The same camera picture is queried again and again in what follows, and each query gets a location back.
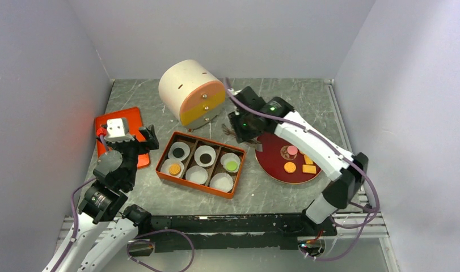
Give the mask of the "orange tin lid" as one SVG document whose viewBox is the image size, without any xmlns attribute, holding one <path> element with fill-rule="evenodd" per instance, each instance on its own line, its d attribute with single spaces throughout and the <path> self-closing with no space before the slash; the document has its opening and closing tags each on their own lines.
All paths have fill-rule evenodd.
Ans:
<svg viewBox="0 0 460 272">
<path fill-rule="evenodd" d="M 100 141 L 102 134 L 102 126 L 107 126 L 105 134 L 105 143 L 109 147 L 110 139 L 122 141 L 124 135 L 132 135 L 134 139 L 142 142 L 143 135 L 139 132 L 139 128 L 143 127 L 141 112 L 138 107 L 119 110 L 109 114 L 97 116 L 94 119 L 94 128 L 96 134 L 96 149 L 97 155 L 103 155 L 106 152 L 105 145 Z"/>
</svg>

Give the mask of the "green round cookie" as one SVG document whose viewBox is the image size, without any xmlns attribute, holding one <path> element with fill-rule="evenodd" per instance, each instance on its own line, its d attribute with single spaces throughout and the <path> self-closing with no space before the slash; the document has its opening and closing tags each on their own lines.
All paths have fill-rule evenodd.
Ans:
<svg viewBox="0 0 460 272">
<path fill-rule="evenodd" d="M 229 172 L 235 172 L 238 170 L 239 164 L 236 161 L 229 161 L 226 163 L 226 169 Z"/>
</svg>

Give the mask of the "orange round cookie front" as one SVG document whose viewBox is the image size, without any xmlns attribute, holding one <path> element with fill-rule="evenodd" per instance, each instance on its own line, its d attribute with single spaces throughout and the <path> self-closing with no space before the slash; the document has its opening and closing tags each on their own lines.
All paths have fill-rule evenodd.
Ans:
<svg viewBox="0 0 460 272">
<path fill-rule="evenodd" d="M 179 164 L 171 164 L 168 167 L 168 173 L 172 176 L 178 176 L 182 171 L 182 168 Z"/>
</svg>

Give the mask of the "orange round cookie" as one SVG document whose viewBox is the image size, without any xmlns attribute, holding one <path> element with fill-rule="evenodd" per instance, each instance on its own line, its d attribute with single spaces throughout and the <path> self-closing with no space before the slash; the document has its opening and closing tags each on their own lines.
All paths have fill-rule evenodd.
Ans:
<svg viewBox="0 0 460 272">
<path fill-rule="evenodd" d="M 168 167 L 168 173 L 172 176 L 178 176 L 182 171 L 182 168 L 179 164 L 171 164 Z"/>
<path fill-rule="evenodd" d="M 296 171 L 296 169 L 297 169 L 297 166 L 291 161 L 286 162 L 284 164 L 284 171 L 286 173 L 294 173 Z"/>
</svg>

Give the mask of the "pink round cookie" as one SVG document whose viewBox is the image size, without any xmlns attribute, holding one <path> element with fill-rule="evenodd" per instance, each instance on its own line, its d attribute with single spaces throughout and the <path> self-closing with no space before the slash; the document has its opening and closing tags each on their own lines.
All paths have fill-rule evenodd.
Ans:
<svg viewBox="0 0 460 272">
<path fill-rule="evenodd" d="M 293 145 L 288 146 L 286 151 L 290 156 L 296 156 L 298 154 L 298 148 Z"/>
</svg>

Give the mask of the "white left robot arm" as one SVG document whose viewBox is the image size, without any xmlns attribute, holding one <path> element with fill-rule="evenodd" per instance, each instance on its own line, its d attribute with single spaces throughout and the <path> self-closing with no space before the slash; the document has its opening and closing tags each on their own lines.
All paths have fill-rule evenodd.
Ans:
<svg viewBox="0 0 460 272">
<path fill-rule="evenodd" d="M 138 157 L 159 149 L 154 125 L 140 127 L 143 140 L 129 132 L 124 118 L 108 120 L 96 132 L 105 151 L 93 170 L 79 206 L 70 197 L 73 225 L 44 271 L 101 271 L 129 240 L 151 232 L 151 214 L 137 205 L 125 210 L 116 227 L 106 230 L 127 201 L 136 182 Z"/>
</svg>

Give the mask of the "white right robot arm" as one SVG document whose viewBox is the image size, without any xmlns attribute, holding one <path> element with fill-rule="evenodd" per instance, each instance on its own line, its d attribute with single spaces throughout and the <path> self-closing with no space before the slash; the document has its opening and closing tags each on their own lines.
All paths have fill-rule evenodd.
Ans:
<svg viewBox="0 0 460 272">
<path fill-rule="evenodd" d="M 303 232 L 316 234 L 326 219 L 349 205 L 365 182 L 368 158 L 331 142 L 280 97 L 265 101 L 251 87 L 239 92 L 227 88 L 226 92 L 235 105 L 228 117 L 237 142 L 248 142 L 263 133 L 273 134 L 302 151 L 330 179 L 329 185 L 305 208 L 301 219 Z"/>
</svg>

